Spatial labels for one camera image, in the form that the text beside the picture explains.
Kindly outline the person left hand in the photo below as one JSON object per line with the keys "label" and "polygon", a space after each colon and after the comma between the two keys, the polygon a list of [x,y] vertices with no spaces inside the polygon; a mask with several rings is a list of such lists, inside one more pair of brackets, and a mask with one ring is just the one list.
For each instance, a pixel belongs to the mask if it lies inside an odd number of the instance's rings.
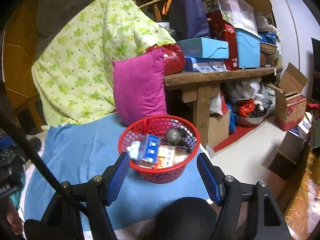
{"label": "person left hand", "polygon": [[21,236],[23,231],[22,222],[10,197],[1,199],[1,213],[6,218],[13,233]]}

